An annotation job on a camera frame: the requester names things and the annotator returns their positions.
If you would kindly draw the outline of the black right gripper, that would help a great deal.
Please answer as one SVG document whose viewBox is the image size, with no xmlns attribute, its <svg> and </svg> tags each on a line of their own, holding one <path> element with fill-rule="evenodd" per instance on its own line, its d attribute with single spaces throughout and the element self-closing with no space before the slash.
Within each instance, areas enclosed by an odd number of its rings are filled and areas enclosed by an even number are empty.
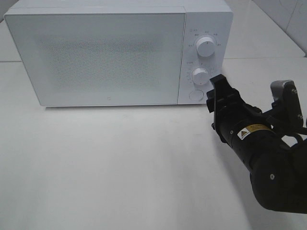
<svg viewBox="0 0 307 230">
<path fill-rule="evenodd" d="M 214 113 L 213 129 L 226 144 L 261 143 L 273 140 L 273 131 L 262 111 L 245 103 L 223 74 L 210 79 L 213 89 L 206 93 L 209 113 Z"/>
</svg>

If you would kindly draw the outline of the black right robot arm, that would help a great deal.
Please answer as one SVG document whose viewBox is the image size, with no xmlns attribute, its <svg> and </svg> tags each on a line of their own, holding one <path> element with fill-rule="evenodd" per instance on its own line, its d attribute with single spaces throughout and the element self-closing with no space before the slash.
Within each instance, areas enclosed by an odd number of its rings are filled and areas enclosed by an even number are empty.
<svg viewBox="0 0 307 230">
<path fill-rule="evenodd" d="M 253 194 L 265 209 L 307 212 L 307 129 L 292 80 L 271 83 L 272 107 L 246 103 L 224 75 L 211 78 L 207 107 L 212 128 L 249 171 Z"/>
</svg>

